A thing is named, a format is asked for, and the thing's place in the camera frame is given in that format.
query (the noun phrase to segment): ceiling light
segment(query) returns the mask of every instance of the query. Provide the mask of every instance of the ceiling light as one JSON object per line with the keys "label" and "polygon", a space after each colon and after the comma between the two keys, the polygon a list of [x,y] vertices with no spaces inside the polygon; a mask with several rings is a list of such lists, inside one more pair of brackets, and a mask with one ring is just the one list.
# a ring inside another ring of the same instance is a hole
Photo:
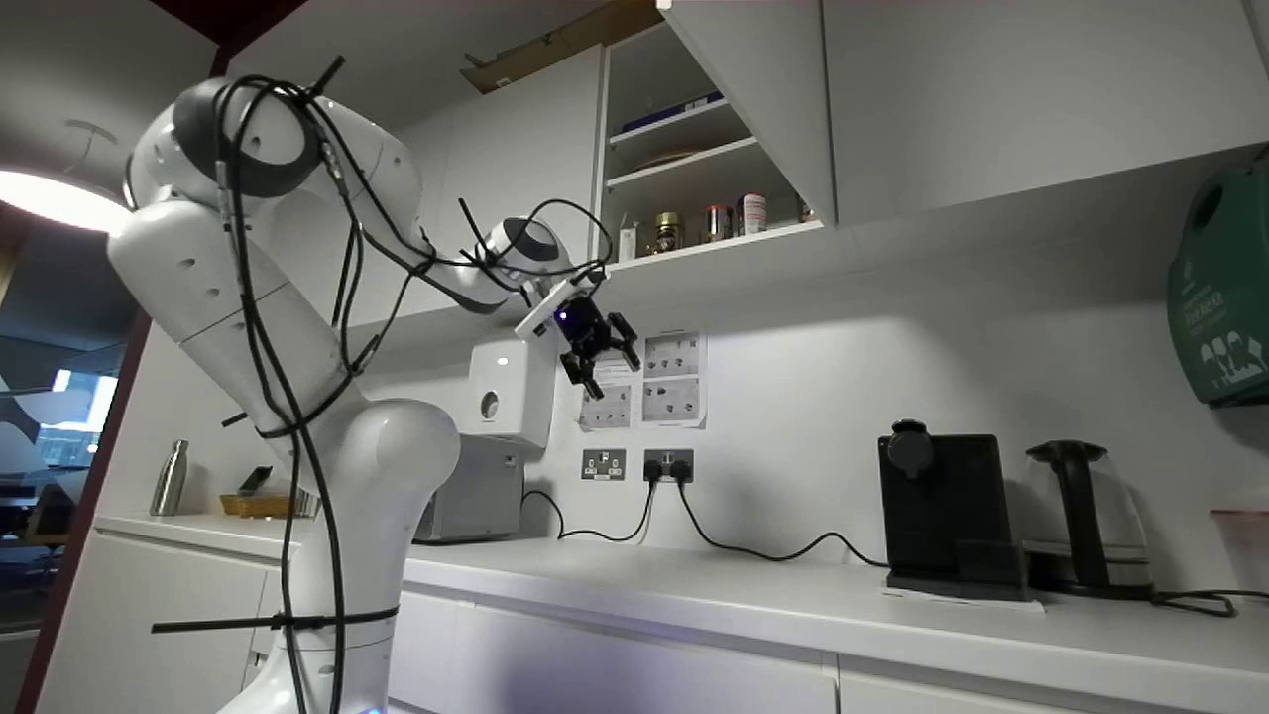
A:
{"label": "ceiling light", "polygon": [[30,175],[30,169],[0,169],[0,203],[40,215],[48,223],[81,224],[113,234],[126,223],[126,204],[105,193],[92,193],[76,181]]}

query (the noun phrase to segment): white countertop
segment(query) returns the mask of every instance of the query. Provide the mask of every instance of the white countertop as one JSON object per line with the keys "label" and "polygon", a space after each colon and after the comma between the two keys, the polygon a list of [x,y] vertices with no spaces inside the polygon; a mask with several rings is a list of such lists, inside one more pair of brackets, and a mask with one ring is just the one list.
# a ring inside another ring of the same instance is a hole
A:
{"label": "white countertop", "polygon": [[936,599],[893,589],[883,569],[868,567],[556,538],[414,546],[406,584],[1149,704],[1264,710],[1269,700],[1260,601],[1240,601],[1239,618],[1205,618],[1102,599]]}

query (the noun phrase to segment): power outlet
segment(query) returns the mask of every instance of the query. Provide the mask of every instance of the power outlet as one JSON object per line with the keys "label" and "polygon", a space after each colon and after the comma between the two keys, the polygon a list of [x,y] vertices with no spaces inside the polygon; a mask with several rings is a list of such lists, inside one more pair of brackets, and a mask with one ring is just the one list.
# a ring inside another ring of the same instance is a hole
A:
{"label": "power outlet", "polygon": [[702,420],[702,379],[644,379],[644,420]]}
{"label": "power outlet", "polygon": [[582,446],[582,480],[628,480],[628,446]]}
{"label": "power outlet", "polygon": [[648,446],[644,452],[644,480],[677,480],[689,483],[697,477],[694,452],[689,446]]}
{"label": "power outlet", "polygon": [[630,427],[630,384],[602,384],[598,399],[582,394],[581,427]]}
{"label": "power outlet", "polygon": [[702,370],[702,339],[694,334],[648,338],[644,378],[677,378]]}

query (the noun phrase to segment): kettle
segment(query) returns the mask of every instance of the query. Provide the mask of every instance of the kettle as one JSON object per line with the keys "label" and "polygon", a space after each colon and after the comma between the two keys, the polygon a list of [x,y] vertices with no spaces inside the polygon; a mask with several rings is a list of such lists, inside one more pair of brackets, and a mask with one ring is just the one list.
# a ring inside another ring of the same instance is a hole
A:
{"label": "kettle", "polygon": [[1047,439],[1026,446],[1051,468],[1047,480],[1030,483],[1030,497],[1058,524],[1045,538],[1024,535],[1026,575],[1038,589],[1079,589],[1079,595],[1149,595],[1148,527],[1133,497],[1095,472],[1090,462],[1108,454],[1100,445]]}

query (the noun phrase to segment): white robotic arm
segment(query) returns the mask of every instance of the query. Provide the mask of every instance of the white robotic arm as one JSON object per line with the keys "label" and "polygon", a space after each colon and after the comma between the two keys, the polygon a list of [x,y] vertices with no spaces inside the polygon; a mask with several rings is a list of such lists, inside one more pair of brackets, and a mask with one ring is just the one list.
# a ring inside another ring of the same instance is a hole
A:
{"label": "white robotic arm", "polygon": [[368,117],[275,79],[212,79],[178,96],[133,154],[134,218],[113,234],[113,261],[320,497],[319,527],[281,567],[275,655],[230,714],[385,704],[409,538],[462,461],[441,407],[356,394],[363,357],[351,362],[343,334],[260,251],[260,208],[293,190],[343,203],[355,238],[474,314],[524,301],[515,334],[558,330],[564,370],[590,394],[602,349],[640,364],[630,323],[590,301],[602,261],[568,267],[546,224],[507,218],[466,259],[409,234],[409,150]]}

